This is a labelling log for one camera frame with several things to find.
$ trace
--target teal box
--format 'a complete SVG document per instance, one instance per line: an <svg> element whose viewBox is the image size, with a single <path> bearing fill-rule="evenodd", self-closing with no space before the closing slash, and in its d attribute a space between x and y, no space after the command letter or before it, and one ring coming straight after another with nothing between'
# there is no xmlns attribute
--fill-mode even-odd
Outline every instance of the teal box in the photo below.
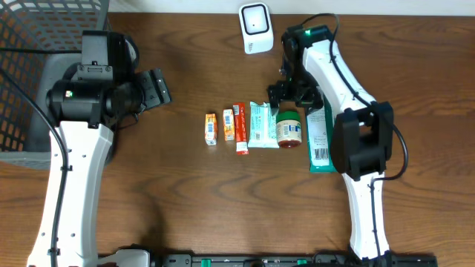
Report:
<svg viewBox="0 0 475 267"><path fill-rule="evenodd" d="M305 120L307 122L310 172L336 172L330 156L330 143L333 135L332 108L325 96L322 109L312 113L309 113L308 109L305 110Z"/></svg>

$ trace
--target white wall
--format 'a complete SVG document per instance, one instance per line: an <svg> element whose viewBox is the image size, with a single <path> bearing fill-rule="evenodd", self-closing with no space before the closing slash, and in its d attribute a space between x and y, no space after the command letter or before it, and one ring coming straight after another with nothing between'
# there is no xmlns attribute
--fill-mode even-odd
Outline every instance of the white wall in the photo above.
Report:
<svg viewBox="0 0 475 267"><path fill-rule="evenodd" d="M243 0L110 0L111 12L236 13ZM475 0L264 0L274 14L475 16Z"/></svg>

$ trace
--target wooden surface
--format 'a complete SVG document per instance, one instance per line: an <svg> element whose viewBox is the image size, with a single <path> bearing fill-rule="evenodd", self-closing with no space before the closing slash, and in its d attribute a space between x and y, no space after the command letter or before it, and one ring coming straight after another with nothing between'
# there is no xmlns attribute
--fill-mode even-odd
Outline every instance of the wooden surface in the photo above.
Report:
<svg viewBox="0 0 475 267"><path fill-rule="evenodd" d="M203 140L205 113L220 116L233 102L249 112L249 101L266 100L280 78L280 36L304 18L273 16L274 49L247 56L235 15L110 15L114 30L137 43L140 69L162 68L174 102L119 133L103 174L99 252L130 243L198 254L347 247L343 179L310 174L306 145L237 156L221 134L216 147ZM338 43L367 91L390 101L409 146L407 173L384 185L390 247L433 252L439 266L472 266L475 18L342 16ZM394 139L388 173L401 163ZM0 163L0 266L26 264L47 183L47 171Z"/></svg>

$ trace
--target basket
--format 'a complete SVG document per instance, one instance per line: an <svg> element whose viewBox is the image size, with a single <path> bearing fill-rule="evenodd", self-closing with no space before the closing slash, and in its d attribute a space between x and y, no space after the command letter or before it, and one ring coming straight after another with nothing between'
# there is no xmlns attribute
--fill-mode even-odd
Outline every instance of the basket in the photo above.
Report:
<svg viewBox="0 0 475 267"><path fill-rule="evenodd" d="M0 0L0 47L79 50L83 30L108 28L109 0ZM44 56L0 52L0 67L45 112L46 92L80 54ZM50 167L48 127L0 76L0 161Z"/></svg>

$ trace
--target cable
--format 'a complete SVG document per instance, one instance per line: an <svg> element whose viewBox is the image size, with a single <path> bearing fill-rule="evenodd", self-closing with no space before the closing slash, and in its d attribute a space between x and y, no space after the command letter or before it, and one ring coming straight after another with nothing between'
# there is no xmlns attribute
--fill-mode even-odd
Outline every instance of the cable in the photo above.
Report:
<svg viewBox="0 0 475 267"><path fill-rule="evenodd" d="M59 192L58 192L58 200L56 201L56 209L54 211L54 219L53 219L53 229L51 231L51 248L49 253L51 255L51 267L55 267L57 264L57 242L58 242L58 225L59 225L59 214L61 212L62 206L62 199L65 192L66 186L66 176L68 175L68 154L66 153L66 147L64 142L61 140L58 132L54 129L53 124L47 118L46 114L39 108L39 106L22 90L20 87L13 81L8 73L6 73L3 69L0 68L0 73L2 76L9 81L13 87L19 92L19 94L23 97L23 99L31 105L31 107L37 112L37 114L42 118L42 120L46 123L46 125L50 128L51 133L54 136L54 139L58 142L59 150L61 151L62 155L62 167L61 167L61 182L59 183Z"/></svg>
<svg viewBox="0 0 475 267"><path fill-rule="evenodd" d="M0 47L0 52L37 53L37 54L44 54L44 55L53 55L53 54L62 54L62 53L81 53L81 50L38 50L38 49Z"/></svg>
<svg viewBox="0 0 475 267"><path fill-rule="evenodd" d="M335 42L335 39L336 39L336 34L338 33L338 29L340 28L340 18L338 17L338 15L334 14L334 13L320 13L320 14L316 14L316 15L313 15L313 16L310 16L308 19L304 20L304 22L301 23L301 25L304 25L305 23L313 20L314 18L317 18L317 17L320 17L320 16L332 16L333 18L335 18L336 20L336 26L335 26L335 30L333 31L333 38L330 40L330 60L331 62L333 63L333 66L335 67L336 69L336 72L338 73L338 75L341 77L341 80L343 80L344 84L348 87L348 89L350 90L351 94L358 100L360 101L361 103L363 103L364 105L366 105L367 107L371 108L371 104L368 103L366 100L364 100L361 96L359 96L358 92L355 91L355 89L353 89L353 87L351 86L351 84L347 81L346 77L343 75L343 73L341 72L340 68L338 67L338 64L336 63L336 60L335 60L335 56L333 55L333 44ZM390 123L387 121L387 119L383 116L382 117L383 120L390 125L390 127L392 128L392 130L394 131L394 133L397 135L400 143L401 143L401 146L402 146L402 151L403 151L403 157L404 157L404 162L402 164L402 167L401 167L401 170L394 176L392 177L381 177L381 178L374 178L371 180L371 183L370 183L370 190L371 190L371 211L372 211L372 215L373 215L373 233L374 233L374 239L375 239L375 242L376 242L376 249L378 251L378 262L379 262L379 265L381 265L381 249L379 247L379 239L378 239L378 234L377 234L377 229L376 229L376 208L375 208L375 200L374 200L374 183L375 182L378 182L378 181L391 181L391 180L395 180L395 179L398 179L399 177L402 176L402 174L404 174L404 172L406 171L407 169L407 166L409 165L409 152L407 150L407 145L406 145L406 142L404 140L404 137L402 136L401 134L401 131L399 131L399 129L396 127L396 125L394 125L394 123Z"/></svg>

